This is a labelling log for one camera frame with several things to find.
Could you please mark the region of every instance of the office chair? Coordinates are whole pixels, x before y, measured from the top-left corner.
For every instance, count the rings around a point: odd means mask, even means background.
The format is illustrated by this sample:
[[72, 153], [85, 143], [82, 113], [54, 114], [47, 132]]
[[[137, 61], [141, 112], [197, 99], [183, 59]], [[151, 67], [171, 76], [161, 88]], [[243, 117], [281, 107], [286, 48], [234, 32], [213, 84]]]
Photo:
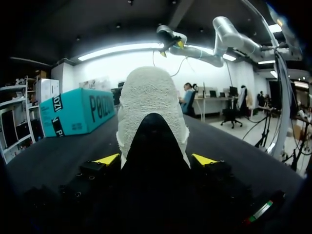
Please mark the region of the office chair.
[[232, 106], [232, 100], [228, 100], [228, 108], [227, 109], [223, 109], [223, 116], [224, 116], [224, 121], [221, 123], [221, 126], [223, 125], [223, 123], [225, 122], [229, 122], [231, 121], [232, 123], [232, 129], [234, 128], [234, 123], [240, 123], [240, 126], [243, 126], [243, 123], [236, 120], [236, 116], [239, 116], [239, 110], [237, 109], [236, 105], [237, 105], [237, 100], [238, 99], [234, 99], [233, 100], [233, 106]]
[[193, 118], [195, 117], [195, 111], [194, 111], [194, 108], [193, 108], [193, 102], [194, 102], [194, 99], [195, 99], [195, 95], [196, 95], [196, 90], [194, 90], [193, 93], [192, 93], [189, 105], [187, 106], [187, 113], [186, 113], [187, 116], [193, 117]]

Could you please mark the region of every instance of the white robotic arm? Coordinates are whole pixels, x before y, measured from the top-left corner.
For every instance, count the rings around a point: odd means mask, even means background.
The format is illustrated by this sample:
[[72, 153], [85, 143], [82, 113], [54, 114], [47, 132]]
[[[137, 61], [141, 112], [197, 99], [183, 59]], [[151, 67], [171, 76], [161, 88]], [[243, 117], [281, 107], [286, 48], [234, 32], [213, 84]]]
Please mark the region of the white robotic arm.
[[[213, 20], [213, 26], [215, 30], [215, 43], [212, 53], [207, 53], [194, 46], [186, 45], [187, 37], [184, 34], [174, 32], [165, 25], [159, 26], [156, 31], [157, 36], [164, 44], [164, 48], [161, 52], [164, 53], [169, 50], [173, 55], [182, 55], [199, 59], [208, 62], [215, 67], [223, 66], [222, 56], [227, 52], [228, 47], [246, 54], [246, 56], [256, 63], [264, 60], [275, 60], [272, 47], [264, 48], [247, 36], [239, 33], [228, 18], [216, 17]], [[295, 48], [296, 47], [291, 46], [291, 50], [288, 48], [279, 48], [278, 50], [285, 60], [301, 60], [302, 57], [298, 50], [296, 50], [295, 54], [293, 53]]]

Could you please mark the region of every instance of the black table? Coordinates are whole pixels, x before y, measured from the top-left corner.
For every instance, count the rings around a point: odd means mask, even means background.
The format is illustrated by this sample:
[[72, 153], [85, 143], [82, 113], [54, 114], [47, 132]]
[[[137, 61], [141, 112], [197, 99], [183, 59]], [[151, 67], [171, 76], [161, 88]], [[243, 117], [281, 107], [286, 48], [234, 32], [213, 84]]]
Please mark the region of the black table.
[[[252, 185], [254, 195], [262, 191], [286, 192], [281, 213], [288, 208], [303, 179], [286, 165], [258, 148], [196, 119], [185, 116], [190, 129], [187, 155], [196, 153], [232, 165], [233, 173], [245, 184]], [[92, 133], [80, 136], [45, 138], [15, 157], [8, 173], [18, 194], [32, 186], [46, 185], [56, 191], [77, 173], [79, 165], [119, 152], [117, 117], [107, 121]]]

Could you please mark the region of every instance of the label sticker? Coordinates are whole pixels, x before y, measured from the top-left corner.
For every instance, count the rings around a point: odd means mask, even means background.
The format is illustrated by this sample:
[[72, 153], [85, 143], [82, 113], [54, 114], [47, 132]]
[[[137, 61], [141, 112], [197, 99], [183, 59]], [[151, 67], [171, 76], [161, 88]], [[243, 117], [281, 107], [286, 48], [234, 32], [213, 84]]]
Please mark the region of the label sticker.
[[65, 136], [59, 117], [55, 117], [52, 120], [52, 125], [53, 125], [53, 129], [54, 129], [55, 134], [57, 135], [57, 137]]

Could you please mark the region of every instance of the white towel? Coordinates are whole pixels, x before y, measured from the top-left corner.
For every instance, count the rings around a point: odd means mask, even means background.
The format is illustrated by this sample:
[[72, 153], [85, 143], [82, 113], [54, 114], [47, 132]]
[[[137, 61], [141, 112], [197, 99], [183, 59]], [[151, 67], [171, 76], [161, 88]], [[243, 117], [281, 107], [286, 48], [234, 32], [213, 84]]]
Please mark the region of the white towel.
[[122, 152], [121, 167], [126, 162], [139, 125], [150, 113], [158, 113], [165, 119], [190, 167], [185, 154], [189, 129], [185, 125], [175, 85], [166, 71], [156, 67], [133, 70], [122, 87], [116, 134]]

